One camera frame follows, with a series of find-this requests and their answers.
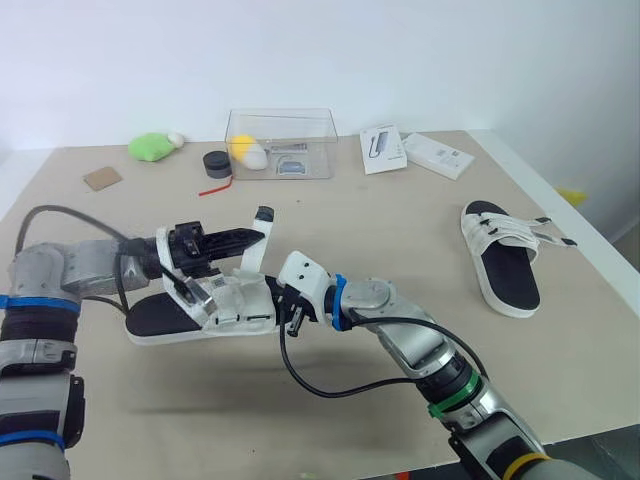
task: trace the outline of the red wire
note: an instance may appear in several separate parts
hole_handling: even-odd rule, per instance
[[[222,186],[222,187],[218,187],[218,188],[214,188],[213,190],[207,190],[204,192],[200,192],[198,194],[199,197],[204,197],[205,195],[209,195],[211,193],[216,193],[216,192],[221,192],[222,190],[226,190],[227,188],[229,188],[231,186],[231,183],[233,182],[233,177],[231,177],[229,179],[229,183],[227,183],[226,185]]]

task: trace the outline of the slide sandal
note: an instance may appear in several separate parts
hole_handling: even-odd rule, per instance
[[[489,306],[509,317],[527,318],[540,307],[531,264],[540,242],[577,244],[532,230],[551,223],[547,217],[519,220],[491,202],[476,200],[462,209],[460,225],[473,259],[480,290]]]

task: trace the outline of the table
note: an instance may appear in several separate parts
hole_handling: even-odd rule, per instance
[[[476,157],[458,181],[411,164],[365,176],[357,138],[347,137],[331,180],[236,182],[202,198],[197,192],[218,185],[204,175],[202,155],[221,144],[186,144],[157,164],[131,160],[124,146],[58,149],[0,223],[0,264],[11,261],[23,215],[42,203],[140,236],[190,220],[208,232],[250,226],[257,206],[270,205],[276,219],[264,272],[276,274],[300,249],[329,272],[392,280],[476,349],[543,442],[637,423],[638,317],[580,251],[559,248],[544,248],[534,266],[542,297],[534,317],[491,310],[459,230],[461,208],[486,199],[521,218],[544,212],[466,133],[429,136]],[[124,180],[91,191],[82,176],[108,165]],[[27,244],[90,238],[102,236],[44,214]],[[160,291],[158,283],[131,299]],[[0,291],[8,287],[3,275]],[[75,478],[346,479],[455,460],[446,431],[411,386],[325,400],[289,377],[275,336],[139,347],[123,323],[107,305],[82,307],[75,373],[85,378],[87,416],[83,439],[68,451]],[[399,373],[365,331],[306,325],[290,345],[294,363],[319,387]]]

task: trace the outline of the transparent container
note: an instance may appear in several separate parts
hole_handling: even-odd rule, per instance
[[[333,175],[338,137],[326,108],[231,110],[225,141],[238,180]]]

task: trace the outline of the white box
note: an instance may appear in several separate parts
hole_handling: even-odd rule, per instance
[[[360,132],[364,173],[386,172],[407,167],[407,155],[395,125],[382,125]]]
[[[409,135],[402,144],[410,162],[433,170],[451,180],[457,180],[474,160],[474,157],[468,153],[417,133]]]

